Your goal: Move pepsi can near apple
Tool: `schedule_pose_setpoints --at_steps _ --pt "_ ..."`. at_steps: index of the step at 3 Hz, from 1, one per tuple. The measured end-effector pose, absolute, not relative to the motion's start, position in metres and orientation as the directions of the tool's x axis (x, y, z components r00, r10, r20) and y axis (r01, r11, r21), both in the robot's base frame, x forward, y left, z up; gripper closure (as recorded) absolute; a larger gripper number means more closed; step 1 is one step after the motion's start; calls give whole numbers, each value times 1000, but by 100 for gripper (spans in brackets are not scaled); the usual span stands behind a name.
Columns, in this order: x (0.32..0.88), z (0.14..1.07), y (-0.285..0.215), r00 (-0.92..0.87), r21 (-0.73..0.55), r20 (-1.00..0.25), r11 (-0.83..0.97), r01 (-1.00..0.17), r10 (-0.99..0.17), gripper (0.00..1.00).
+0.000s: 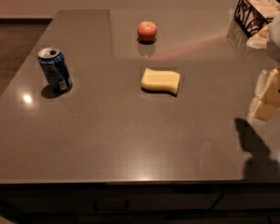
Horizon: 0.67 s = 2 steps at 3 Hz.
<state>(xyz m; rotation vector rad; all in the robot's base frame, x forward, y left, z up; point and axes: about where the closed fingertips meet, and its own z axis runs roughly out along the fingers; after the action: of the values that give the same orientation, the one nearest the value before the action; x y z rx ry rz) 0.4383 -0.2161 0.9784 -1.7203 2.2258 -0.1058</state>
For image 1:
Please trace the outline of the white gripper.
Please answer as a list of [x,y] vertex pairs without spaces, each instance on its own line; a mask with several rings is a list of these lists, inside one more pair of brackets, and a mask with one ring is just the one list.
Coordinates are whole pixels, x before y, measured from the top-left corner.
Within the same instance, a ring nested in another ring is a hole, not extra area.
[[[271,22],[267,37],[269,56],[280,62],[280,12]],[[251,103],[251,115],[255,119],[267,121],[280,111],[280,67],[269,71],[263,69]]]

